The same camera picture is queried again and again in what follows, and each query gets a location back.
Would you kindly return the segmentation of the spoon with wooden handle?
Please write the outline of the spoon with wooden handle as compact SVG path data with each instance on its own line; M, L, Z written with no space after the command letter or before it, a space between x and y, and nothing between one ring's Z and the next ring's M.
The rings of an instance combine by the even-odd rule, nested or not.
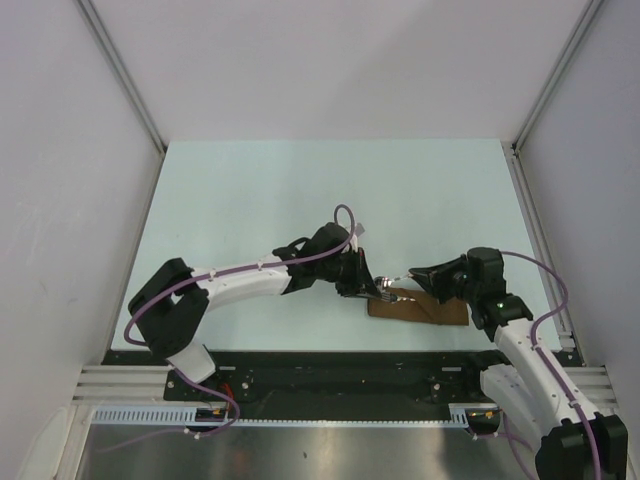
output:
M399 276L378 276L374 278L374 284L376 287L382 291L391 288L395 283L411 279L412 275L410 273L405 273Z

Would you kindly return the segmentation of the silver metal fork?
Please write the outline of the silver metal fork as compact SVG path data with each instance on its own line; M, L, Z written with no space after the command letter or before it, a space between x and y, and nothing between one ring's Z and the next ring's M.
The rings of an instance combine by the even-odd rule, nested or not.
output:
M384 291L381 293L381 300L386 303L395 304L399 302L413 302L414 298L398 295L389 291Z

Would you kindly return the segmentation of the brown cloth napkin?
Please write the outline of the brown cloth napkin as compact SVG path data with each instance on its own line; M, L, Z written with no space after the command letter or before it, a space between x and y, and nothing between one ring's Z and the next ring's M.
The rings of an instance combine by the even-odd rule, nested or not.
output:
M406 300L388 303L369 299L367 313L370 317L441 326L470 324L467 305L459 299L452 298L441 304L422 290L391 288L390 292L406 297Z

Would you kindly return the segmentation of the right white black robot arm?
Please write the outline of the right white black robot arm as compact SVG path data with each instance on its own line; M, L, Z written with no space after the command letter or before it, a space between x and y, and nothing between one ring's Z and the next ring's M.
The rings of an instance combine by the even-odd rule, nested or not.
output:
M440 303L467 304L474 325L505 357L502 364L463 373L461 388L473 401L488 397L533 448L540 479L624 479L628 430L616 414L604 414L570 378L539 334L542 321L509 292L507 252L476 247L409 276Z

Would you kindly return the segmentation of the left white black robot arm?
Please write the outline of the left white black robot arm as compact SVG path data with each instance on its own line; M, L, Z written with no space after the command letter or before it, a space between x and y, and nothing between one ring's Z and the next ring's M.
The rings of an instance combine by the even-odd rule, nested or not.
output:
M266 295L286 295L317 281L334 285L345 298L386 300L383 281L373 278L353 232L329 222L308 238L276 248L253 265L195 269L183 259L166 261L130 300L128 311L143 345L186 377L197 398L214 397L221 376L196 332L216 308Z

